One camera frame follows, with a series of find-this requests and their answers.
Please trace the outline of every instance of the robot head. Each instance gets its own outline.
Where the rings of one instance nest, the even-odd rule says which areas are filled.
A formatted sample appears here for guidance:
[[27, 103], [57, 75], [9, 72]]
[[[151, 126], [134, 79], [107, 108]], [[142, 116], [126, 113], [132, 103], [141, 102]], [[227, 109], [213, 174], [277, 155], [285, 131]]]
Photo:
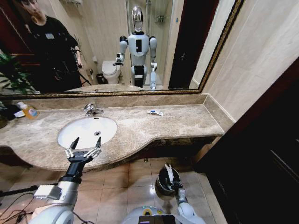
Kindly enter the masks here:
[[139, 6], [135, 6], [132, 10], [132, 22], [134, 24], [135, 32], [142, 31], [143, 14]]

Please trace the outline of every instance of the chrome faucet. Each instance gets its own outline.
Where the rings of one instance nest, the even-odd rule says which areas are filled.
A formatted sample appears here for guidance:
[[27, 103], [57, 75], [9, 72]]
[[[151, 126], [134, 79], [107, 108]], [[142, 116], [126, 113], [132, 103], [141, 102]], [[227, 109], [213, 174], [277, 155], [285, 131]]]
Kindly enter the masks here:
[[98, 114], [98, 113], [103, 113], [104, 112], [101, 109], [97, 109], [97, 106], [95, 104], [87, 104], [84, 107], [84, 111], [87, 111], [85, 116], [90, 116], [91, 114]]

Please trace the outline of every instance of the white sink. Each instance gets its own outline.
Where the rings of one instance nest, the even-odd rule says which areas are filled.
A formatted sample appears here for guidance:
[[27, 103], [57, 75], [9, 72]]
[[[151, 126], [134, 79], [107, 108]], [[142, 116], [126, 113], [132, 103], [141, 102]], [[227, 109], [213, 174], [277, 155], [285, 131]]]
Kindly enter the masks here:
[[80, 137], [76, 149], [95, 147], [101, 136], [101, 144], [108, 142], [116, 133], [116, 122], [109, 118], [84, 118], [73, 121], [65, 126], [58, 134], [58, 143], [69, 148], [71, 143]]

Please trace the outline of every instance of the gold mirror frame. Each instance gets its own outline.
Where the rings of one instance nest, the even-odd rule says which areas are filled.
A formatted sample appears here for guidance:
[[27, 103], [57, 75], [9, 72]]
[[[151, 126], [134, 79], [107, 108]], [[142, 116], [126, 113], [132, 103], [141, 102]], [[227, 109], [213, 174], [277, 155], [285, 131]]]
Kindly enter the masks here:
[[51, 93], [38, 95], [0, 95], [1, 99], [41, 99], [41, 98], [83, 98], [83, 97], [106, 97], [106, 96], [132, 96], [132, 95], [170, 95], [170, 94], [197, 94], [201, 93], [205, 84], [212, 72], [213, 67], [218, 59], [218, 56], [225, 44], [225, 41], [230, 33], [230, 30], [240, 12], [240, 9], [245, 0], [235, 0], [232, 10], [228, 16], [226, 24], [222, 30], [220, 38], [214, 49], [212, 57], [206, 68], [205, 74], [196, 90], [160, 90], [160, 91], [127, 91], [127, 92], [98, 92], [98, 93]]

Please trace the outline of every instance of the drain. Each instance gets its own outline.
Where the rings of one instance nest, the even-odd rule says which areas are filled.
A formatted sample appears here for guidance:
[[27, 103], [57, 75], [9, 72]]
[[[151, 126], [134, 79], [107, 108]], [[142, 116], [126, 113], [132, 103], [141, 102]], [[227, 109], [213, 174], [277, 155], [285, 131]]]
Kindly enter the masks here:
[[94, 133], [94, 136], [98, 136], [98, 135], [100, 135], [100, 134], [101, 134], [100, 131], [96, 131], [96, 132]]

